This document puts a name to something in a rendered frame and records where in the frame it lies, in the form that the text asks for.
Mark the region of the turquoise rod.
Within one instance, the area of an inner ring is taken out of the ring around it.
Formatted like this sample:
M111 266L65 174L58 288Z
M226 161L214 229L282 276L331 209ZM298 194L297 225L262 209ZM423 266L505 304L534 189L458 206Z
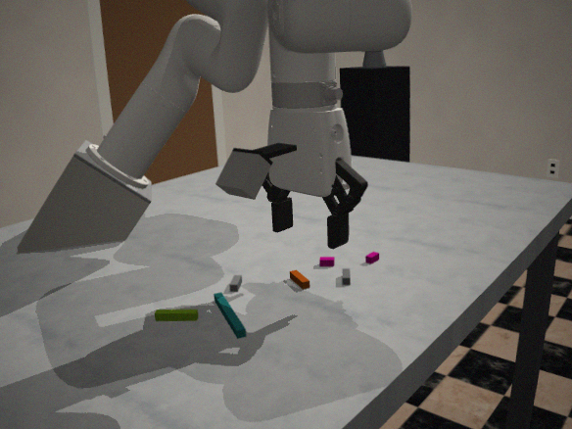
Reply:
M223 314L224 318L226 319L227 323L231 327L232 331L234 332L237 339L246 337L246 328L230 306L230 304L226 301L222 293L214 294L214 301L217 304L218 308L220 309L221 313Z

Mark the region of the magenta rod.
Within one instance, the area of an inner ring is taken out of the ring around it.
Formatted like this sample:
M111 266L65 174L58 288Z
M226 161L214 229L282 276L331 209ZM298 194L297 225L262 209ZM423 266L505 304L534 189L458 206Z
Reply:
M320 257L320 266L334 266L334 257Z
M372 252L371 254L365 256L365 262L373 264L379 260L379 253Z

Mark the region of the orange rectangular block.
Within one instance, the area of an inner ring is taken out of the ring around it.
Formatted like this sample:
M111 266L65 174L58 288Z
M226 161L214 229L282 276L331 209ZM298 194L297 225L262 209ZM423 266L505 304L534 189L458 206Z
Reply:
M290 278L303 290L310 287L310 281L306 279L298 270L290 271Z

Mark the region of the lime green rod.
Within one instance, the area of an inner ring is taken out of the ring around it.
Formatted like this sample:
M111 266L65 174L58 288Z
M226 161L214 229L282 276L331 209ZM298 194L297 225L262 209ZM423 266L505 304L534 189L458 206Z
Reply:
M156 310L156 321L197 321L198 310Z

